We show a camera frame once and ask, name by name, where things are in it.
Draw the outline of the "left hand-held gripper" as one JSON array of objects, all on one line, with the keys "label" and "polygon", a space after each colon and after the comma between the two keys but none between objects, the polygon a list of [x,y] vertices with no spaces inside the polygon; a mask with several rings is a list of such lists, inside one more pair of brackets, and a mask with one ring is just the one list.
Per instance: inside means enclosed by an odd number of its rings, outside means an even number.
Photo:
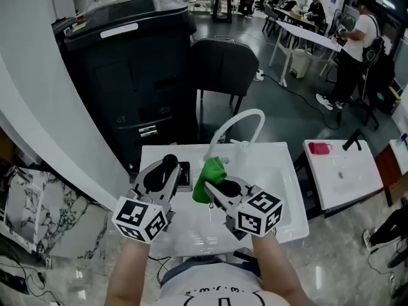
[{"label": "left hand-held gripper", "polygon": [[151,243],[167,227],[180,174],[178,160],[162,159],[136,176],[134,188],[119,198],[113,211],[112,222],[123,236]]}]

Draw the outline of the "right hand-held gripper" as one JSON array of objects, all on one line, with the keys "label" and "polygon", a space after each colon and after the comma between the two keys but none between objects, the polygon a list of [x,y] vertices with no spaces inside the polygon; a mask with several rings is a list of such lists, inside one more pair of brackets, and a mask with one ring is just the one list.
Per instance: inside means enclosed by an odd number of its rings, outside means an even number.
[{"label": "right hand-held gripper", "polygon": [[226,214],[225,227],[237,240],[247,234],[264,237],[281,220],[283,201],[238,177],[204,183],[211,202]]}]

